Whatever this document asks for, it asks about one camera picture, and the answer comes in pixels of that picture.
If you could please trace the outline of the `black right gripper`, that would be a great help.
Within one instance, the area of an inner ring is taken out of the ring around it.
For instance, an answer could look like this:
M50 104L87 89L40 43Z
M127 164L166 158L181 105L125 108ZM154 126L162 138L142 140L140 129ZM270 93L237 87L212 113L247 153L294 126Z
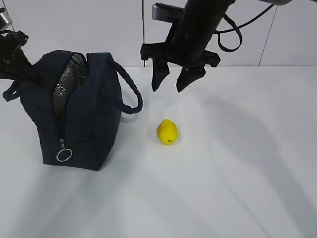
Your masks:
M170 74L167 62L183 67L176 82L178 92L204 77L205 68L195 66L233 3L232 0L189 0L182 16L172 23L165 42L142 45L141 59L153 59L151 85L154 92Z

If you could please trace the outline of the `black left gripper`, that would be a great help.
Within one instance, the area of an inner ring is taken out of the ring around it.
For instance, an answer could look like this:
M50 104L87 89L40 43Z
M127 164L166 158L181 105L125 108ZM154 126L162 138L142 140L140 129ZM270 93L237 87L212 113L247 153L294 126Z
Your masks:
M22 31L0 32L0 78L19 82L42 82L42 77L22 51L29 37Z

